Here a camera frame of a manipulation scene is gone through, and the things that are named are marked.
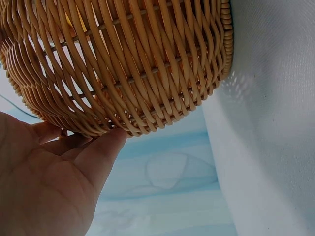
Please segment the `rattan weave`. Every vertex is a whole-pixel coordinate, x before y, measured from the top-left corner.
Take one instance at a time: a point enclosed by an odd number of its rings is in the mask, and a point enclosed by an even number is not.
[[[0,59],[17,94],[87,136],[171,125],[231,68],[229,0],[0,0],[0,13]]]

